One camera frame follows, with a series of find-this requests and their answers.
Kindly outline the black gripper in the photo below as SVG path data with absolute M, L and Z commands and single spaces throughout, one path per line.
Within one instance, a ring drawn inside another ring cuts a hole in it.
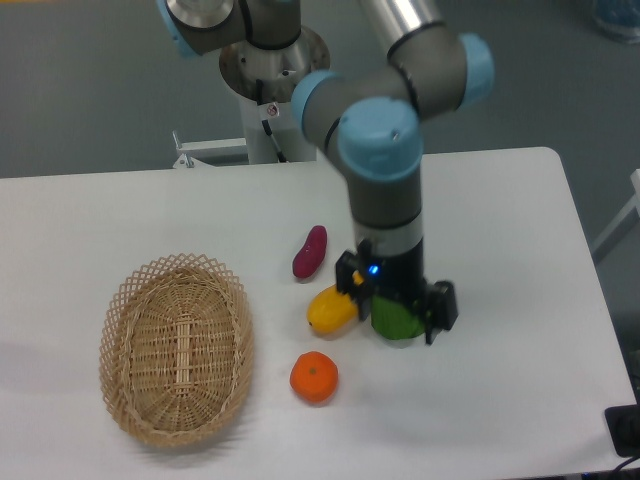
M 356 305 L 358 320 L 371 313 L 373 295 L 412 308 L 424 326 L 425 343 L 432 345 L 441 331 L 450 331 L 459 315 L 455 285 L 448 280 L 428 283 L 424 277 L 423 241 L 398 255 L 381 256 L 362 240 L 357 255 L 344 251 L 335 263 L 336 288 Z M 356 280 L 360 274 L 361 281 Z

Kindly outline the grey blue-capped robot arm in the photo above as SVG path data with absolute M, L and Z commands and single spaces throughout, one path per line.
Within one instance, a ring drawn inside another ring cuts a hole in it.
M 305 143 L 344 177 L 354 251 L 335 265 L 337 290 L 389 340 L 432 343 L 458 316 L 454 285 L 424 275 L 423 121 L 487 97 L 487 43 L 451 32 L 433 1 L 361 5 L 386 55 L 360 80 L 331 71 L 296 1 L 161 1 L 185 53 L 218 52 L 230 88 L 259 104 L 285 103 Z

